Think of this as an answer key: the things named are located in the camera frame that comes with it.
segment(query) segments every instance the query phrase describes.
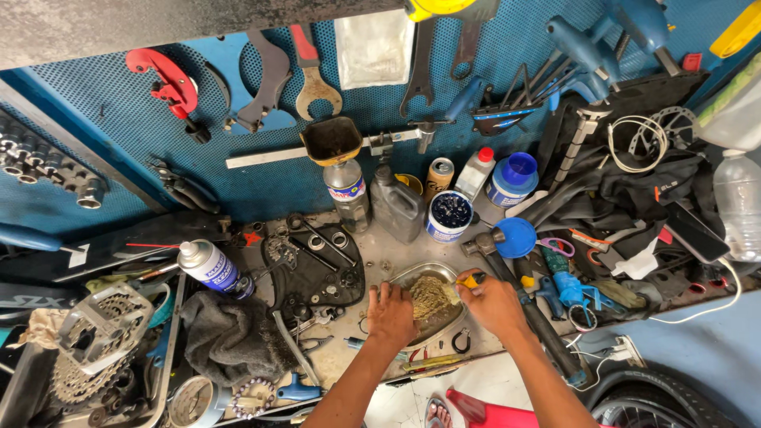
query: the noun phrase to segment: hammer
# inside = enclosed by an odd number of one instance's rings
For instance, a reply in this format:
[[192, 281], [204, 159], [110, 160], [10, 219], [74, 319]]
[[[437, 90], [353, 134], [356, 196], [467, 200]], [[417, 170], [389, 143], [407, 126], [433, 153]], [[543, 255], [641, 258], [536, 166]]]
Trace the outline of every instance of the hammer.
[[508, 265], [502, 260], [502, 256], [499, 255], [496, 247], [496, 244], [501, 242], [505, 242], [505, 234], [500, 228], [493, 228], [490, 232], [479, 233], [472, 240], [463, 243], [461, 247], [467, 257], [480, 253], [494, 271], [497, 279], [506, 281], [513, 286], [531, 330], [544, 343], [567, 383], [573, 386], [583, 385], [587, 380], [587, 375], [581, 368], [581, 364], [571, 355], [571, 350], [565, 347], [565, 343], [547, 321], [536, 301], [529, 297], [524, 287], [508, 269]]

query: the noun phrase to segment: scissors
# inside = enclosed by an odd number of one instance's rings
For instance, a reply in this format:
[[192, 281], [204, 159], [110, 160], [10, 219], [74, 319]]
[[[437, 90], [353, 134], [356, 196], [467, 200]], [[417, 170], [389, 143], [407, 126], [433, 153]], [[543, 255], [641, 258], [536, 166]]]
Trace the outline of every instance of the scissors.
[[[561, 243], [563, 245], [568, 245], [571, 248], [571, 252], [570, 253], [566, 253], [565, 251], [561, 250], [560, 248], [557, 248], [557, 247], [551, 245], [550, 243], [552, 243], [552, 242], [559, 242], [559, 243]], [[564, 255], [566, 257], [573, 257], [573, 255], [576, 254], [576, 249], [573, 247], [573, 245], [571, 245], [570, 242], [566, 241], [565, 239], [560, 239], [560, 238], [543, 238], [543, 239], [540, 239], [539, 241], [537, 241], [537, 245], [541, 245], [543, 247], [547, 247], [550, 250], [552, 250], [552, 251], [554, 251], [556, 253], [560, 253], [560, 254], [562, 254], [562, 255]]]

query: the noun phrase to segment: red chair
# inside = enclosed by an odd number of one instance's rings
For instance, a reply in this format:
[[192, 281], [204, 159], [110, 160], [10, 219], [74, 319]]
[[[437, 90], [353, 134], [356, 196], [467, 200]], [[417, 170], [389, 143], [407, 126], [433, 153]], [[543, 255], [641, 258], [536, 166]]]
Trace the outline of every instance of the red chair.
[[531, 410], [484, 403], [454, 389], [447, 390], [447, 399], [463, 415], [467, 428], [539, 428]]

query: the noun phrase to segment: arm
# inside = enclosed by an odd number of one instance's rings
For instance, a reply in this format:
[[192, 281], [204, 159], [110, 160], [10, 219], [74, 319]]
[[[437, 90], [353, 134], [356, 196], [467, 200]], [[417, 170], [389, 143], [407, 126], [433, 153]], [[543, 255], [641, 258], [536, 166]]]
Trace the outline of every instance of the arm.
[[330, 392], [314, 408], [303, 428], [361, 426], [370, 398], [396, 354], [418, 334], [412, 320], [412, 296], [394, 284], [370, 287], [367, 341]]
[[[480, 269], [462, 272], [465, 279]], [[552, 367], [537, 336], [531, 331], [508, 283], [487, 276], [477, 288], [458, 285], [457, 292], [478, 322], [492, 332], [510, 353], [521, 372], [533, 411], [542, 428], [598, 428], [587, 409]]]

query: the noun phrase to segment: smartphone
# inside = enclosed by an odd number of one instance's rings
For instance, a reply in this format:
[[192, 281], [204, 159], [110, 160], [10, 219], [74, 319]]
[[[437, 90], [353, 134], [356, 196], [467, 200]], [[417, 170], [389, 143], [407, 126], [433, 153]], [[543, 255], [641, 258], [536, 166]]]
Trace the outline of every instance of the smartphone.
[[668, 220], [664, 226], [690, 253], [705, 264], [711, 264], [729, 253], [729, 245], [721, 240], [680, 203], [666, 205]]

